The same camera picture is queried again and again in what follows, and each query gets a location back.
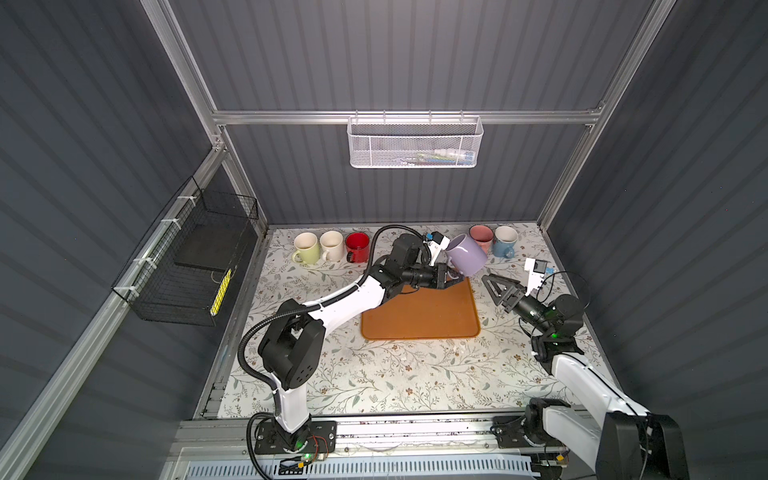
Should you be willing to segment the purple mug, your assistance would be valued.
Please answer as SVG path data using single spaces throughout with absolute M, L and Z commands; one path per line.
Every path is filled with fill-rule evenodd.
M 487 253 L 467 234 L 452 238 L 446 254 L 454 269 L 464 277 L 476 275 L 488 260 Z

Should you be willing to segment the blue dotted mug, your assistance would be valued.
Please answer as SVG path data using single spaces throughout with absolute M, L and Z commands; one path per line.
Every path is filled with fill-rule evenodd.
M 496 258 L 512 259 L 518 240 L 517 230 L 510 225 L 500 225 L 494 230 L 492 253 Z

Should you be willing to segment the pink ghost pattern mug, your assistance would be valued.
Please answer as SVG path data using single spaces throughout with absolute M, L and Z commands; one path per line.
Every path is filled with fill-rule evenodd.
M 486 225 L 477 224 L 469 229 L 469 235 L 480 246 L 485 255 L 488 256 L 494 241 L 493 230 Z

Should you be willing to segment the red mug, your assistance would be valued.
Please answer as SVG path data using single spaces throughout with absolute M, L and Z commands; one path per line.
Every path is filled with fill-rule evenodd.
M 370 255 L 370 237 L 364 232 L 350 233 L 345 239 L 348 263 L 367 263 Z

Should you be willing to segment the white mug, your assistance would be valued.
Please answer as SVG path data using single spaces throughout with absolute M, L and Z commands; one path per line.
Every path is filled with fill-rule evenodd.
M 345 239 L 339 231 L 326 231 L 319 238 L 321 258 L 327 262 L 338 262 L 345 258 Z

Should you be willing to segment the light green mug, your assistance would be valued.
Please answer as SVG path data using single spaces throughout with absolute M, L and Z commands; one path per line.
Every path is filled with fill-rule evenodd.
M 292 261 L 302 265 L 314 265 L 321 257 L 318 237 L 311 232 L 302 232 L 294 239 Z

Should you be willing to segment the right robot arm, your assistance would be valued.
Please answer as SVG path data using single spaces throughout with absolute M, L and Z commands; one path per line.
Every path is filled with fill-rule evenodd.
M 590 414 L 580 417 L 567 403 L 534 398 L 523 428 L 535 444 L 561 442 L 599 479 L 687 479 L 681 428 L 668 415 L 651 412 L 597 371 L 578 346 L 584 305 L 570 294 L 544 304 L 519 281 L 496 274 L 482 282 L 495 305 L 533 328 L 532 353 Z

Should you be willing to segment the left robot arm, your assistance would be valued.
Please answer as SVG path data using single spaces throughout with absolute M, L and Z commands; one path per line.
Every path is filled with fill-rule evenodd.
M 451 244 L 439 232 L 421 235 L 404 225 L 386 225 L 374 234 L 370 246 L 376 245 L 381 233 L 395 229 L 404 233 L 393 242 L 391 251 L 369 260 L 362 275 L 351 284 L 306 303 L 289 299 L 243 336 L 238 362 L 243 371 L 253 374 L 245 348 L 261 329 L 266 330 L 257 349 L 265 371 L 256 373 L 256 377 L 270 386 L 275 422 L 285 433 L 295 434 L 310 423 L 305 384 L 319 365 L 329 334 L 394 299 L 406 286 L 444 290 L 463 281 L 463 274 L 438 260 Z

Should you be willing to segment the orange plastic tray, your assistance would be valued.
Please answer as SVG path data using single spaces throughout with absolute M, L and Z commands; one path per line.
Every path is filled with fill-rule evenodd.
M 371 341 L 474 338 L 480 330 L 469 279 L 445 290 L 405 287 L 361 320 L 361 334 Z

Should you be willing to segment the pens in white basket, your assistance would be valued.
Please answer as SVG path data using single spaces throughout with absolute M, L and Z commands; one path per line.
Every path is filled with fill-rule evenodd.
M 463 149 L 438 149 L 415 152 L 410 156 L 397 159 L 405 165 L 416 166 L 454 166 L 472 168 L 476 165 L 476 153 Z

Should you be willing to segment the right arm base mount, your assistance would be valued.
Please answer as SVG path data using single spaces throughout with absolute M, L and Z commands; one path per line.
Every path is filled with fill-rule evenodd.
M 564 443 L 547 434 L 541 426 L 528 422 L 524 414 L 493 417 L 489 432 L 500 448 L 565 447 Z

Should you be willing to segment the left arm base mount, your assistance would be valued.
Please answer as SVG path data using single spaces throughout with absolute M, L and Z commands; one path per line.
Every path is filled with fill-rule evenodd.
M 337 427 L 335 421 L 309 420 L 289 433 L 273 419 L 259 420 L 254 431 L 254 451 L 260 455 L 333 453 Z

